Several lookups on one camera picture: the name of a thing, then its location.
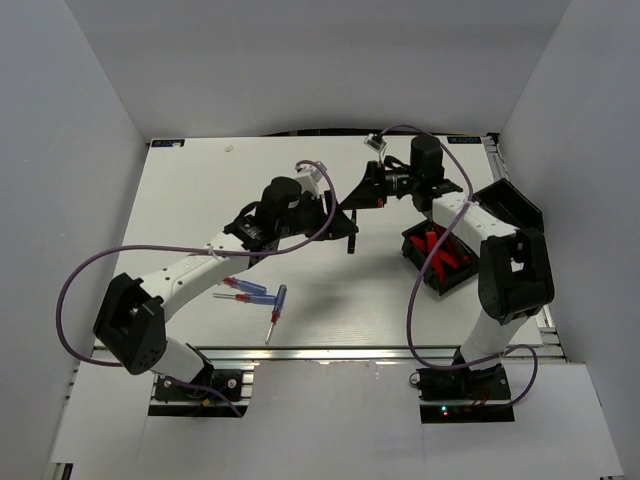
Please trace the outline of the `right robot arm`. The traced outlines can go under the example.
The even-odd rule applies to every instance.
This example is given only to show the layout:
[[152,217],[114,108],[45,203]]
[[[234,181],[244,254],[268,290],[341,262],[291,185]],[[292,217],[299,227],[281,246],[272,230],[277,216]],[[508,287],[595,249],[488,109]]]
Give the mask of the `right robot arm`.
[[508,180],[474,191],[446,179],[453,152],[438,137],[412,138],[407,163],[394,157],[368,162],[360,183],[340,202],[342,210],[377,209],[391,197],[411,198],[416,210],[444,227],[420,272],[427,273],[449,237],[478,259],[481,312],[458,349],[453,390],[472,399],[484,391],[484,370],[498,365],[516,332],[555,295],[541,211]]

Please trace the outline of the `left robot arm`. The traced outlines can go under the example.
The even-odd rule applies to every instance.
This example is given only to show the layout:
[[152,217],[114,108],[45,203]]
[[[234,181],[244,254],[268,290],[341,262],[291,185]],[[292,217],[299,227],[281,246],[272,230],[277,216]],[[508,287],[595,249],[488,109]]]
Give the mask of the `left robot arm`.
[[177,381],[188,398],[211,387],[214,367],[195,348],[171,339],[167,322],[190,301],[226,277],[242,273],[282,239],[310,237],[327,220],[318,183],[320,171],[276,177],[263,190],[254,213],[237,216],[207,245],[176,263],[140,278],[126,273],[109,283],[93,332],[132,375],[151,371]]

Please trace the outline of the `green black precision screwdriver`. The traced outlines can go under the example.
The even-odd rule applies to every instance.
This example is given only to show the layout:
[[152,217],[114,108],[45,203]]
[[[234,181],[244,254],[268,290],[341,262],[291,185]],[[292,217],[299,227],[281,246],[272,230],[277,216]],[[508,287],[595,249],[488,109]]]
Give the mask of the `green black precision screwdriver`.
[[[357,211],[356,210],[352,210],[351,211],[351,222],[353,223],[354,227],[357,227]],[[357,235],[357,231],[355,231],[354,233],[352,233],[348,237],[347,253],[349,255],[353,255],[355,253],[355,250],[356,250],[356,235]]]

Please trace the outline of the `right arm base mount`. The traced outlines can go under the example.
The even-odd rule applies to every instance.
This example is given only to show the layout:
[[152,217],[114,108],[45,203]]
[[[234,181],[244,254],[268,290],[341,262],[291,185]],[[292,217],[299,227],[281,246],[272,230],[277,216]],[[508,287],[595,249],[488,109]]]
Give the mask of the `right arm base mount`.
[[511,390],[502,365],[487,371],[419,369],[409,376],[427,424],[512,423]]

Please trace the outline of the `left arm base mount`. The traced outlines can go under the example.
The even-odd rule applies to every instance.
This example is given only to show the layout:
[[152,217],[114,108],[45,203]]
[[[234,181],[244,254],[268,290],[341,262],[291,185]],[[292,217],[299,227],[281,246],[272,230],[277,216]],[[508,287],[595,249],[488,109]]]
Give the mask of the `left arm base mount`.
[[242,369],[217,369],[206,388],[184,386],[157,376],[148,415],[179,418],[239,418],[248,410],[252,374]]

